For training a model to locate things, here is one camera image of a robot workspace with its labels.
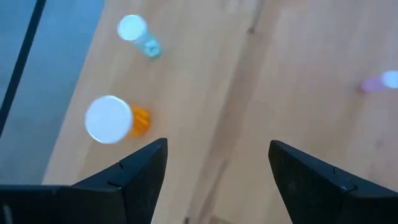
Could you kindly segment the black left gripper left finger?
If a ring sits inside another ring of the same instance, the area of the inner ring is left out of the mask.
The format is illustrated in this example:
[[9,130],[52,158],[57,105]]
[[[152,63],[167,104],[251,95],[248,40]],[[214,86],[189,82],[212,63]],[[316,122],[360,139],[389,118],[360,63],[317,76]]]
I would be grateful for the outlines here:
[[0,185],[0,224],[150,224],[167,157],[159,138],[73,185]]

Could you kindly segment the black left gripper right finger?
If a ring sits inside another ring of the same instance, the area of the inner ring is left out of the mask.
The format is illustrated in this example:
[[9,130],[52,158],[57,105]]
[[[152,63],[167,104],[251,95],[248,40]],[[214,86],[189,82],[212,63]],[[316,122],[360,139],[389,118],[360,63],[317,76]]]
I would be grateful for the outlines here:
[[272,174],[293,224],[398,224],[398,192],[272,140]]

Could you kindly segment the small pink medicine bottle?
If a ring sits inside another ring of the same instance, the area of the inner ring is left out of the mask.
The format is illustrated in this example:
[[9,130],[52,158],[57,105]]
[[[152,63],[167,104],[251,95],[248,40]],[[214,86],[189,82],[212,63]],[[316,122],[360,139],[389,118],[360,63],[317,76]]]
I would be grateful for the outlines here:
[[398,89],[398,70],[388,70],[378,77],[369,78],[362,82],[364,92]]

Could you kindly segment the large orange medicine bottle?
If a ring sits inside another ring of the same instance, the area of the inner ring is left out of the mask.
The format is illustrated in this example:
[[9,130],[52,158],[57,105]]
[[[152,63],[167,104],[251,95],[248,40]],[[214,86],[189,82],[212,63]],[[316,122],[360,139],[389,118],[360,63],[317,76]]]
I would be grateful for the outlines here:
[[114,95],[95,99],[85,113],[85,129],[102,144],[116,144],[126,138],[138,138],[148,132],[149,110],[132,105]]

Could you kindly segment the small green medicine bottle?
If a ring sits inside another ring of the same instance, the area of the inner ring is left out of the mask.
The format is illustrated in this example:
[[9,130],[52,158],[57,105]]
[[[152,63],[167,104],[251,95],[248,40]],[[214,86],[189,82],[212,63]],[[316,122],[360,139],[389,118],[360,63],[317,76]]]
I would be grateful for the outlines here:
[[156,58],[162,53],[159,41],[151,34],[147,22],[139,15],[124,16],[119,21],[117,32],[122,40],[130,42],[149,58]]

